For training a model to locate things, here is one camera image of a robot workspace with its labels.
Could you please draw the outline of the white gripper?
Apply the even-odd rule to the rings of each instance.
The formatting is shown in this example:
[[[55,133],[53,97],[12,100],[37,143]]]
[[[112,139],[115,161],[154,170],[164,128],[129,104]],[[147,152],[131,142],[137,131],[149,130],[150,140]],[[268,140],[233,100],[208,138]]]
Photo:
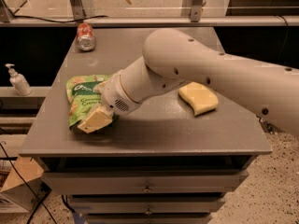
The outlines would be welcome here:
[[[93,91],[101,93],[102,103],[94,107],[82,120],[78,128],[85,133],[92,133],[110,124],[116,115],[128,115],[140,107],[126,94],[121,84],[121,71],[114,74],[107,81],[98,83],[93,87]]]

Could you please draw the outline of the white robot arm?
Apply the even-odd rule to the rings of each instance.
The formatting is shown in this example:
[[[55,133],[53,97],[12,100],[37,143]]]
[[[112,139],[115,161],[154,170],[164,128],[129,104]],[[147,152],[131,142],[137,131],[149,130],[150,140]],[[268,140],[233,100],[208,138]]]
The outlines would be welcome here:
[[[220,53],[175,29],[159,29],[142,56],[99,85],[94,105],[78,128],[92,133],[115,115],[137,110],[152,96],[187,82],[207,85],[292,135],[299,134],[299,74],[295,68]]]

